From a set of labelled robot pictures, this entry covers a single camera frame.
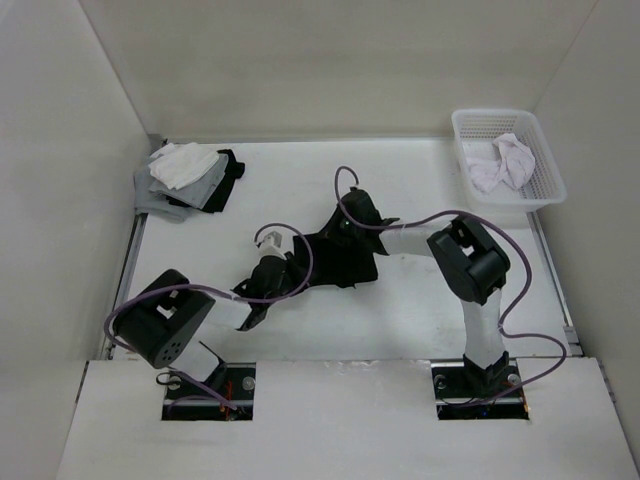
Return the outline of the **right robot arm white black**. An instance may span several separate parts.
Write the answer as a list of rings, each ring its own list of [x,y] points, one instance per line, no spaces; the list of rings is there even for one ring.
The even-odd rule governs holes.
[[[459,214],[442,228],[401,226],[396,218],[382,218],[367,192],[353,188],[320,235],[336,245],[378,255],[434,259],[463,308],[466,388],[483,396],[499,385],[509,360],[498,320],[510,260],[480,219]]]

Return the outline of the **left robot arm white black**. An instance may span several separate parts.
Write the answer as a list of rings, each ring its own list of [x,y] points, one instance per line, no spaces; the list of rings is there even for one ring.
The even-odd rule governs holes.
[[[222,360],[205,336],[215,326],[238,332],[255,328],[269,308],[310,286],[315,258],[268,249],[250,277],[229,292],[191,284],[169,269],[140,295],[114,311],[106,322],[112,340],[137,353],[153,368],[169,369],[190,379],[206,399],[224,387]]]

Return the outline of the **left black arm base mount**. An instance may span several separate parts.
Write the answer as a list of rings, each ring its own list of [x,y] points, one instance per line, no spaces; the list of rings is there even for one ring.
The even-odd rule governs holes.
[[[257,366],[228,363],[214,355],[215,368],[205,380],[188,380],[169,366],[156,376],[164,388],[163,421],[251,421],[254,413]]]

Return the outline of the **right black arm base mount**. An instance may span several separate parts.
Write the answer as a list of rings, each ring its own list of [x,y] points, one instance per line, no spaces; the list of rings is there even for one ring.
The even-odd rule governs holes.
[[[432,362],[431,374],[439,420],[528,420],[528,406],[517,362],[508,356],[487,371],[466,359]]]

